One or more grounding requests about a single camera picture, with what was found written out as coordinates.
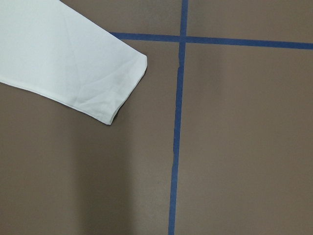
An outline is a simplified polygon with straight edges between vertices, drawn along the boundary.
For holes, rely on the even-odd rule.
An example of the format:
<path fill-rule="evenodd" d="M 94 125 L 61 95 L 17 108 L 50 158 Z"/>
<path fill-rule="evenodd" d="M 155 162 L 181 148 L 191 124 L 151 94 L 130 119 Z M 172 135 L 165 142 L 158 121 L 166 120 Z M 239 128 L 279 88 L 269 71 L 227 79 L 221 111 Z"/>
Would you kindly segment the white printed t-shirt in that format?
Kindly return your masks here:
<path fill-rule="evenodd" d="M 147 56 L 59 0 L 0 3 L 0 81 L 110 125 Z"/>

